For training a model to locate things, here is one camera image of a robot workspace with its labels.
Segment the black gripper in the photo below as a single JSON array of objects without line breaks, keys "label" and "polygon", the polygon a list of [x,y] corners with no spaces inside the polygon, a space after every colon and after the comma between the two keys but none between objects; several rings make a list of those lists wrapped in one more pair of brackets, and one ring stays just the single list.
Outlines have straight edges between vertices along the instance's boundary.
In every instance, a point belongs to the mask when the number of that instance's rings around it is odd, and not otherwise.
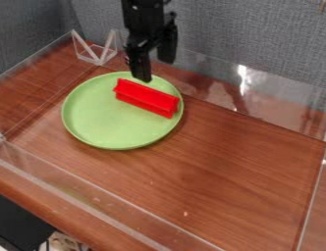
[{"label": "black gripper", "polygon": [[149,53],[157,49],[159,59],[172,64],[178,50],[176,13],[164,7],[172,0],[121,0],[127,38],[128,65],[132,76],[152,81]]}]

